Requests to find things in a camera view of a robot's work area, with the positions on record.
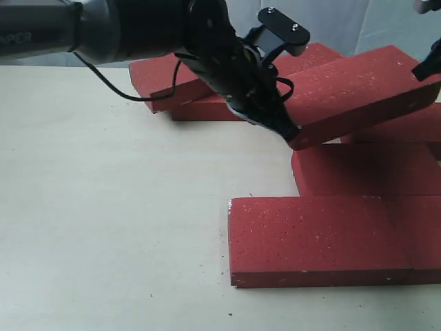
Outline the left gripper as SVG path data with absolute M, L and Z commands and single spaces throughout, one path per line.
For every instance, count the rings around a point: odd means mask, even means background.
M 183 63 L 236 116 L 268 128 L 285 141 L 301 132 L 286 113 L 274 71 L 236 35 L 224 1 L 185 1 Z

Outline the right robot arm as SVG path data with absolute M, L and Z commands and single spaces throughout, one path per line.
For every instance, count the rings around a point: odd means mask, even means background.
M 440 0 L 415 0 L 413 9 L 418 14 L 436 12 L 440 10 Z M 412 73 L 418 81 L 424 81 L 433 75 L 440 74 L 440 39 L 432 44 L 426 58 L 412 69 Z

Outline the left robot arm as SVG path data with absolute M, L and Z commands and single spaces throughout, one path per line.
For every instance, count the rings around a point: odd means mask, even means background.
M 310 33 L 275 8 L 239 37 L 227 4 L 210 1 L 2 1 L 1 58 L 71 52 L 89 69 L 99 64 L 173 54 L 204 81 L 235 115 L 294 140 L 287 94 L 274 59 L 301 55 Z

